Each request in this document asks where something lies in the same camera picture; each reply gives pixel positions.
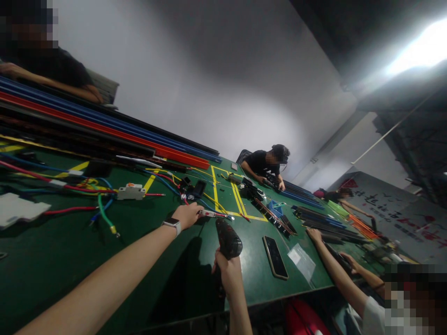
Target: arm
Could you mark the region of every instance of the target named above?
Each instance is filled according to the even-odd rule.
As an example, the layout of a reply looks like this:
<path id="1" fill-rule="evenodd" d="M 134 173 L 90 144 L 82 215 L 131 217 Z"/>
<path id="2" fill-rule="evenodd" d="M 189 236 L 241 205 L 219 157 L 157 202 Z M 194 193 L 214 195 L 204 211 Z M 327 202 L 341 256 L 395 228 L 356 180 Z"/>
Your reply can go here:
<path id="1" fill-rule="evenodd" d="M 222 285 L 230 305 L 230 335 L 253 335 L 245 300 L 240 258 L 227 260 L 218 249 L 212 273 L 216 270 L 216 264 L 219 265 Z"/>
<path id="2" fill-rule="evenodd" d="M 341 207 L 343 207 L 343 209 L 344 209 L 346 212 L 348 212 L 348 213 L 351 214 L 351 215 L 354 215 L 354 212 L 353 212 L 347 205 L 345 205 L 343 202 L 340 201 L 340 205 L 341 205 Z"/>
<path id="3" fill-rule="evenodd" d="M 102 104 L 104 102 L 94 85 L 85 85 L 83 87 L 70 86 L 53 79 L 31 73 L 13 63 L 0 64 L 0 73 L 7 75 L 14 80 L 17 80 L 17 78 L 23 78 L 41 85 L 51 86 L 94 103 Z"/>
<path id="4" fill-rule="evenodd" d="M 283 177 L 280 174 L 278 174 L 277 177 L 278 177 L 278 182 L 279 182 L 279 189 L 281 191 L 285 191 L 285 185 L 284 185 Z"/>
<path id="5" fill-rule="evenodd" d="M 249 174 L 251 174 L 253 176 L 253 178 L 256 179 L 260 184 L 263 183 L 264 179 L 267 179 L 265 177 L 258 176 L 256 173 L 254 173 L 253 170 L 251 169 L 250 165 L 248 165 L 247 161 L 242 162 L 241 168 L 243 168 L 245 171 L 247 171 Z"/>
<path id="6" fill-rule="evenodd" d="M 360 317 L 363 318 L 363 312 L 365 310 L 368 297 L 354 284 L 346 271 L 343 270 L 341 265 L 331 255 L 321 239 L 320 231 L 308 228 L 307 232 L 314 241 L 315 247 L 317 248 L 320 257 L 326 266 L 326 270 L 329 272 L 329 275 L 331 276 L 335 285 L 348 303 L 355 309 Z"/>
<path id="7" fill-rule="evenodd" d="M 182 230 L 192 226 L 202 206 L 180 206 L 172 215 Z M 175 239 L 176 230 L 161 226 L 117 253 L 17 335 L 95 334 L 146 276 Z"/>
<path id="8" fill-rule="evenodd" d="M 339 202 L 342 204 L 343 208 L 345 208 L 345 206 L 346 206 L 346 207 L 349 207 L 349 208 L 355 210 L 356 212 L 359 212 L 359 213 L 361 213 L 361 214 L 363 214 L 363 215 L 366 215 L 367 217 L 370 217 L 370 218 L 372 218 L 372 219 L 375 219 L 375 218 L 374 218 L 374 215 L 371 215 L 371 214 L 368 214 L 368 213 L 362 211 L 360 208 L 355 207 L 354 205 L 348 203 L 346 200 L 340 200 Z"/>
<path id="9" fill-rule="evenodd" d="M 363 279 L 371 286 L 376 292 L 385 299 L 385 283 L 378 276 L 376 276 L 371 271 L 366 270 L 363 266 L 357 263 L 357 261 L 348 254 L 343 252 L 340 253 L 343 255 L 349 262 L 352 267 L 352 274 L 358 273 L 363 277 Z"/>

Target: phone case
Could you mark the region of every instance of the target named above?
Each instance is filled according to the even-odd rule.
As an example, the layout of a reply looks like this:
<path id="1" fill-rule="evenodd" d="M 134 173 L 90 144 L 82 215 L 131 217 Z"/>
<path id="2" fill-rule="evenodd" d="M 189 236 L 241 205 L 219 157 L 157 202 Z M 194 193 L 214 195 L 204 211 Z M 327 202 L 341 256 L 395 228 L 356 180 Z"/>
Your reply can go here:
<path id="1" fill-rule="evenodd" d="M 271 272 L 273 273 L 273 276 L 276 277 L 276 278 L 284 279 L 284 280 L 289 279 L 289 274 L 287 274 L 287 277 L 284 277 L 282 275 L 278 275 L 275 272 L 275 267 L 273 266 L 273 262 L 271 261 L 270 250 L 269 250 L 269 247 L 267 246 L 267 240 L 265 239 L 265 236 L 262 238 L 262 240 L 264 241 L 265 250 L 267 251 L 267 256 L 269 257 L 270 268 L 271 268 Z M 283 258 L 281 256 L 281 254 L 279 254 L 279 257 L 281 258 L 281 262 L 284 265 Z"/>

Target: forearm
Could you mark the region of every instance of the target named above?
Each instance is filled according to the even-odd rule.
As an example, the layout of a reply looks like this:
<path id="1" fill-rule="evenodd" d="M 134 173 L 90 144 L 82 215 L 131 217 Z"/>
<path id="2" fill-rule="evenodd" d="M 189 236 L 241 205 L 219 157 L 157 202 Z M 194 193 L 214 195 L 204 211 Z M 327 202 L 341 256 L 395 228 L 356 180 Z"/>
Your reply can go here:
<path id="1" fill-rule="evenodd" d="M 354 215 L 354 212 L 346 205 L 346 204 L 344 204 L 344 203 L 340 203 L 341 204 L 341 207 L 343 207 L 343 209 L 346 211 L 346 212 L 348 212 L 349 214 L 351 214 L 351 215 Z"/>
<path id="2" fill-rule="evenodd" d="M 161 226 L 137 240 L 17 334 L 97 333 L 175 237 L 175 229 Z"/>
<path id="3" fill-rule="evenodd" d="M 376 276 L 371 271 L 366 270 L 364 267 L 360 267 L 357 272 L 363 277 L 363 279 L 371 286 L 376 292 L 385 298 L 385 287 L 384 282 L 378 276 Z"/>
<path id="4" fill-rule="evenodd" d="M 242 291 L 238 297 L 232 297 L 229 303 L 230 334 L 253 335 L 244 291 Z"/>
<path id="5" fill-rule="evenodd" d="M 247 161 L 242 162 L 241 168 L 243 168 L 245 171 L 247 171 L 249 174 L 251 174 L 254 178 L 257 178 L 257 174 L 253 172 L 250 165 L 248 165 Z"/>
<path id="6" fill-rule="evenodd" d="M 70 86 L 58 81 L 55 81 L 50 78 L 42 77 L 41 80 L 39 80 L 39 83 L 46 86 L 51 86 L 57 89 L 61 89 L 63 91 L 66 91 L 68 93 L 71 93 L 73 95 L 76 95 L 80 98 L 83 98 L 85 100 L 94 102 L 94 103 L 103 103 L 103 99 L 99 92 L 97 94 L 94 94 L 93 92 L 90 92 L 88 89 L 81 88 L 81 87 L 74 87 Z"/>
<path id="7" fill-rule="evenodd" d="M 365 213 L 364 211 L 362 211 L 360 208 L 355 207 L 353 204 L 350 204 L 350 203 L 348 203 L 347 201 L 344 201 L 343 204 L 345 204 L 347 207 L 349 207 L 349 208 L 355 210 L 356 212 L 359 212 L 359 213 L 361 213 L 361 214 L 366 215 L 366 213 Z"/>
<path id="8" fill-rule="evenodd" d="M 320 254 L 327 272 L 331 276 L 341 294 L 363 318 L 367 296 L 354 284 L 346 271 L 341 267 L 337 260 L 331 255 L 322 241 L 316 242 L 318 253 Z"/>

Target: smartwatch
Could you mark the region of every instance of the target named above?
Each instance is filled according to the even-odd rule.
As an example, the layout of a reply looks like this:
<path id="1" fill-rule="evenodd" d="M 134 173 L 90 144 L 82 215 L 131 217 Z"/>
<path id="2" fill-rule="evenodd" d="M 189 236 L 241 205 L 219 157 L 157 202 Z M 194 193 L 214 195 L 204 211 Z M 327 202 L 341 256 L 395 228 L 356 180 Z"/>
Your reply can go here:
<path id="1" fill-rule="evenodd" d="M 166 225 L 169 227 L 173 227 L 175 229 L 177 229 L 177 236 L 179 236 L 179 234 L 182 232 L 182 225 L 180 224 L 180 221 L 174 218 L 168 218 L 165 221 L 163 221 L 162 225 Z"/>

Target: chair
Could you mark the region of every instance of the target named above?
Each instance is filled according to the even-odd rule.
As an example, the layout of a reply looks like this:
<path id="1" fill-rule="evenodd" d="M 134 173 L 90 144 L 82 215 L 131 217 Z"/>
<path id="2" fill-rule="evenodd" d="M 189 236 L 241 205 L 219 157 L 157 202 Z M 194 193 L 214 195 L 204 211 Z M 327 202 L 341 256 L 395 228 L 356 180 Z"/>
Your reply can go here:
<path id="1" fill-rule="evenodd" d="M 239 154 L 239 157 L 237 158 L 236 163 L 241 165 L 244 159 L 250 156 L 251 154 L 252 154 L 251 151 L 248 151 L 246 149 L 242 150 L 241 153 Z"/>

